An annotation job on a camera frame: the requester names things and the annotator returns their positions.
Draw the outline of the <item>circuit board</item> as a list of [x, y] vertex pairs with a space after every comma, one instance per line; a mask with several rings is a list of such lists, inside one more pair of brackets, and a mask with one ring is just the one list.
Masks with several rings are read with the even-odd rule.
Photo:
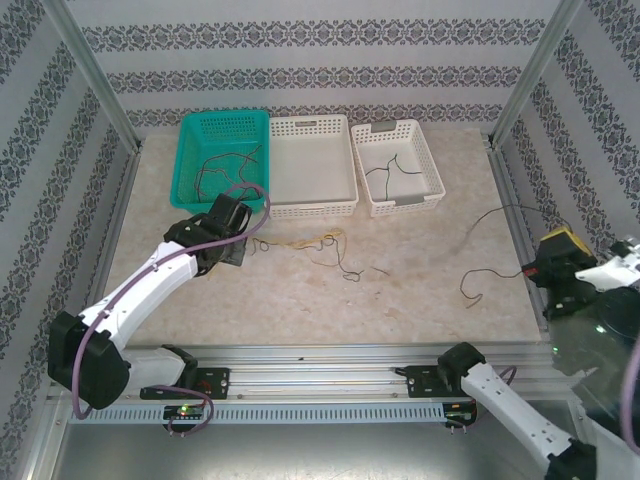
[[458, 422], [471, 425], [477, 419], [477, 403], [474, 400], [468, 402], [454, 402], [443, 404], [445, 417], [452, 423]]
[[184, 420], [184, 421], [200, 421], [203, 419], [206, 408], [201, 405], [180, 405], [165, 406], [163, 411], [163, 419]]

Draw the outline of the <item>right circuit board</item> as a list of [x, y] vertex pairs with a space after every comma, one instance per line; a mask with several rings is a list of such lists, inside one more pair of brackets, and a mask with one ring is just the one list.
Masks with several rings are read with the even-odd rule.
[[443, 404], [445, 417], [452, 423], [458, 422], [471, 425], [477, 419], [477, 403], [474, 400], [468, 402], [454, 402]]

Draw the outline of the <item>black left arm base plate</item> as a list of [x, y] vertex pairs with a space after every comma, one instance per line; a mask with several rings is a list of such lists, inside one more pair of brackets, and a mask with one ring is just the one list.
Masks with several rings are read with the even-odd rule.
[[199, 392], [212, 400], [225, 400], [230, 385], [230, 370], [228, 368], [199, 367], [190, 374], [183, 374], [177, 387], [190, 390], [190, 393], [163, 390], [160, 388], [142, 388], [139, 396], [142, 400], [201, 400], [194, 394]]

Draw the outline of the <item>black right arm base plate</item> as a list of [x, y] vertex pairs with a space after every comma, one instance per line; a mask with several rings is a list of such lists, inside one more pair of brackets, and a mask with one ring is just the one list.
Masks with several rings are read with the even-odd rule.
[[416, 365], [404, 368], [410, 398], [467, 397], [461, 389], [461, 378], [469, 368], [444, 365]]

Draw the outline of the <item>aluminium mounting rail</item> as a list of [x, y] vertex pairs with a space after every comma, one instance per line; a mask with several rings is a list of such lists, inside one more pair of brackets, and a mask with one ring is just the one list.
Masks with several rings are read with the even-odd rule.
[[[434, 365], [447, 343], [353, 345], [189, 345], [204, 367], [230, 371], [228, 400], [247, 403], [384, 402], [407, 398], [398, 367]], [[512, 388], [527, 400], [570, 399], [579, 375], [552, 366], [545, 342], [480, 342], [478, 349], [497, 371], [514, 365]]]

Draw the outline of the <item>grey metal sheet panel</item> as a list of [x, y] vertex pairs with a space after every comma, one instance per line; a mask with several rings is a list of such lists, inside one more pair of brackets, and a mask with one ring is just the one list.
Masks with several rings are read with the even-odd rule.
[[495, 419], [437, 423], [222, 425], [185, 439], [152, 424], [42, 420], [21, 480], [543, 480]]

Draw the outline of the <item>large white plastic basket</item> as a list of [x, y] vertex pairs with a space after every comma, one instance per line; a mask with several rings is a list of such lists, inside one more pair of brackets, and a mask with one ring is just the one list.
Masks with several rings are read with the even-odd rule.
[[347, 117], [272, 117], [270, 217], [348, 217], [359, 201]]

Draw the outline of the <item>aluminium frame post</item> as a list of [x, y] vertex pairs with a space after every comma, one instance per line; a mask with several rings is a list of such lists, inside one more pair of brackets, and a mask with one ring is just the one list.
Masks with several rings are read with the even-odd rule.
[[138, 151], [141, 140], [66, 0], [40, 1], [127, 150]]
[[510, 94], [502, 112], [488, 135], [483, 136], [488, 152], [495, 151], [505, 141], [531, 92], [542, 77], [553, 52], [564, 37], [585, 0], [559, 0], [524, 70]]

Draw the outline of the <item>teal plastic basket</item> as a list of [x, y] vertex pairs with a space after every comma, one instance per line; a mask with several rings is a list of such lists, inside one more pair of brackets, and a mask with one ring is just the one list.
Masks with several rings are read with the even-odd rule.
[[221, 193], [264, 208], [269, 189], [269, 115], [263, 110], [208, 111], [187, 115], [180, 129], [170, 203], [191, 214], [207, 212]]

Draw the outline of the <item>aluminium side rail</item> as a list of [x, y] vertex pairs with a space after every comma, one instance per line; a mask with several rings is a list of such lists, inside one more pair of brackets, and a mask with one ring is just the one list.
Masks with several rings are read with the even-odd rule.
[[[499, 198], [503, 205], [504, 216], [518, 262], [520, 265], [529, 264], [535, 259], [535, 244], [537, 242], [537, 238], [530, 228], [530, 220], [544, 221], [543, 213], [535, 203], [522, 202], [521, 196], [513, 184], [502, 152], [488, 149], [487, 156]], [[524, 277], [524, 284], [540, 334], [540, 339], [536, 341], [536, 345], [547, 357], [552, 358], [555, 351], [551, 342], [548, 321], [544, 315], [547, 294], [544, 290], [536, 287], [527, 277]]]
[[73, 298], [68, 304], [73, 307], [70, 313], [72, 323], [82, 326], [82, 312], [103, 298], [106, 293], [106, 283], [114, 259], [117, 242], [130, 199], [140, 153], [131, 154], [126, 168], [122, 171], [113, 191], [111, 204], [106, 209], [107, 216], [98, 217], [98, 233], [92, 227], [99, 205], [87, 205], [87, 197], [83, 200], [82, 209], [78, 212], [76, 222], [71, 231], [69, 246], [74, 248], [74, 257], [69, 256], [73, 268], [73, 277], [79, 288], [83, 290], [82, 301]]

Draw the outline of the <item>left circuit board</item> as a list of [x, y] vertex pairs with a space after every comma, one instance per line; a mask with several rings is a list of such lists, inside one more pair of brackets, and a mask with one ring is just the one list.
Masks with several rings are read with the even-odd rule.
[[180, 405], [165, 406], [163, 411], [163, 419], [184, 420], [184, 421], [200, 421], [203, 419], [206, 408], [201, 405]]

